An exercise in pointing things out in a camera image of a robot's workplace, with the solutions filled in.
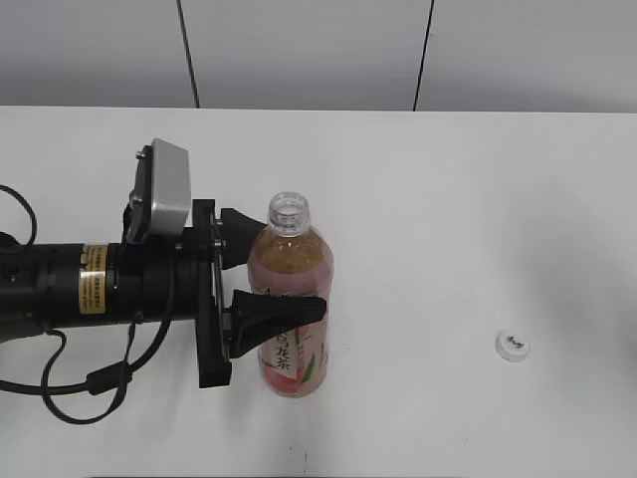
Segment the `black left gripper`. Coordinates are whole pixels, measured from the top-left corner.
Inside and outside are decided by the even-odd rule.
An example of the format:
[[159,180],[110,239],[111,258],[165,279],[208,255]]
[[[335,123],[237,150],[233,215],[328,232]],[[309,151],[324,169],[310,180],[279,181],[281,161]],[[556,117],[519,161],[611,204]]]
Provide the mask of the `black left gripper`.
[[[118,297],[132,299],[145,322],[160,326],[148,349],[130,364],[138,371],[158,352],[170,325],[191,320],[195,327],[198,385],[227,386],[232,365],[220,331],[213,294],[213,220],[215,201],[195,199],[193,222],[177,238],[148,234],[139,244],[128,240],[141,216],[138,206],[122,214],[122,241],[117,257]],[[245,265],[259,234],[267,227],[233,208],[221,209],[222,269]],[[321,321],[327,301],[321,297],[233,293],[228,336],[229,357],[237,359],[277,335]]]

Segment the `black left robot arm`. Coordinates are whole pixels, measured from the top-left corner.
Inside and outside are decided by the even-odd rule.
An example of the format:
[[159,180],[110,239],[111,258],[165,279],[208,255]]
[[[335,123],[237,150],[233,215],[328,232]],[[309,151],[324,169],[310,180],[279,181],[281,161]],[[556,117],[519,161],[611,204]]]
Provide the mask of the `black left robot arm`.
[[176,238],[140,244],[40,244],[1,256],[1,339],[46,329],[172,321],[195,324],[198,381],[225,386],[232,361],[275,336],[313,324],[325,299],[236,290],[223,303],[221,273],[247,262],[264,224],[212,199],[193,202],[192,224]]

